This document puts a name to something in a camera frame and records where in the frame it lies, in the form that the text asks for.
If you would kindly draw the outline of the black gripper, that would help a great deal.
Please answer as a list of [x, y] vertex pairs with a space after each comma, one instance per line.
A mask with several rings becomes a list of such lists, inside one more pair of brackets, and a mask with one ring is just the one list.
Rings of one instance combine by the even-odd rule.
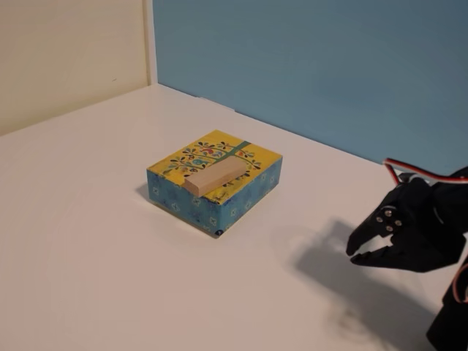
[[[467, 231], [467, 186], [421, 178], [399, 184], [350, 234], [351, 263], [425, 273], [457, 263]], [[391, 235], [391, 246], [357, 254], [376, 236]]]

